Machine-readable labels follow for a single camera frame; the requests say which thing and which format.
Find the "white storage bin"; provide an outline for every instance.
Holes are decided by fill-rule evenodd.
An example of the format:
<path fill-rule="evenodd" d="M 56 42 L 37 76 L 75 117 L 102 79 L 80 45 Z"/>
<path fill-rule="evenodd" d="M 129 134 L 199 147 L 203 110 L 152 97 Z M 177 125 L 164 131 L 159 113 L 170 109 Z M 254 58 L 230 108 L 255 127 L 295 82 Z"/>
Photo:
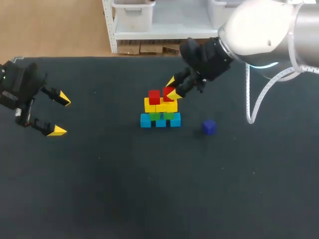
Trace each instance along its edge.
<path fill-rule="evenodd" d="M 125 32 L 147 32 L 152 28 L 155 1 L 112 0 L 118 24 Z"/>
<path fill-rule="evenodd" d="M 244 0 L 208 0 L 208 14 L 214 29 L 220 28 Z"/>

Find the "dark blue cube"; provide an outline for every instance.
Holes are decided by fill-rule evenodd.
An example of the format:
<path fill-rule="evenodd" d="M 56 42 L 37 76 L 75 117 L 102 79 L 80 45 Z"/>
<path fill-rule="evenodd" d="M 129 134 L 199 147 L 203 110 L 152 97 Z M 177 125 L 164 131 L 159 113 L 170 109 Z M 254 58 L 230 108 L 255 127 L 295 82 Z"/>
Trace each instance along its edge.
<path fill-rule="evenodd" d="M 216 123 L 212 120 L 206 120 L 203 123 L 203 132 L 207 135 L 212 135 L 216 132 Z"/>

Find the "red block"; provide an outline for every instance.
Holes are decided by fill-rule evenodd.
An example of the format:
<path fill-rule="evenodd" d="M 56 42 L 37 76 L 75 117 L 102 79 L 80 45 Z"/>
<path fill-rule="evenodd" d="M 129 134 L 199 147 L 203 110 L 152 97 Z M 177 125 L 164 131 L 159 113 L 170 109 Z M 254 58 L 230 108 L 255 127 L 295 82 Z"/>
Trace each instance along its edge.
<path fill-rule="evenodd" d="M 150 105 L 160 105 L 160 91 L 149 91 Z"/>
<path fill-rule="evenodd" d="M 171 100 L 167 97 L 167 95 L 172 92 L 175 88 L 174 87 L 164 87 L 163 88 L 163 100 L 164 102 L 173 102 L 174 100 Z"/>

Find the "wooden floor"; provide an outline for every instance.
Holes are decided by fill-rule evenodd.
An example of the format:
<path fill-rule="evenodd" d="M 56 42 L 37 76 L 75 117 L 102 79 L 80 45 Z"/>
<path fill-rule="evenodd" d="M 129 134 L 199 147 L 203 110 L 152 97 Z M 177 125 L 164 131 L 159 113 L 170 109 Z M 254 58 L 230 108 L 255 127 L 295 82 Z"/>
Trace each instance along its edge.
<path fill-rule="evenodd" d="M 110 56 L 102 0 L 0 0 L 0 64 L 14 56 Z"/>

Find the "white cable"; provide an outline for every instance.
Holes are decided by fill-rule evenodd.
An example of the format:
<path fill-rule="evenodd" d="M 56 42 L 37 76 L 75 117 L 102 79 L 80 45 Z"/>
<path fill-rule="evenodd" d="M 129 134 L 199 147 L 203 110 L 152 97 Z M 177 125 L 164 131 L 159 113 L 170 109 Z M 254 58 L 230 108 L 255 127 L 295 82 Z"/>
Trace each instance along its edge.
<path fill-rule="evenodd" d="M 311 73 L 319 74 L 319 68 L 315 68 L 315 67 L 301 66 L 300 70 L 301 72 L 311 72 Z M 278 73 L 266 84 L 266 86 L 263 88 L 260 95 L 258 96 L 253 109 L 253 113 L 250 116 L 250 65 L 246 63 L 246 118 L 248 123 L 253 124 L 255 122 L 260 104 L 263 98 L 265 97 L 266 93 L 269 91 L 269 89 L 281 78 L 291 73 L 295 73 L 295 69 L 293 67 L 290 67 Z"/>
<path fill-rule="evenodd" d="M 288 30 L 288 53 L 289 53 L 289 57 L 290 57 L 290 62 L 292 64 L 293 68 L 295 69 L 295 71 L 299 72 L 299 73 L 302 72 L 302 70 L 298 66 L 298 63 L 296 60 L 294 31 L 295 31 L 295 24 L 296 24 L 296 20 L 297 20 L 297 15 L 298 15 L 298 12 L 303 4 L 304 3 L 302 2 L 294 8 L 294 13 L 292 14 L 290 25 L 289 25 L 289 30 Z"/>

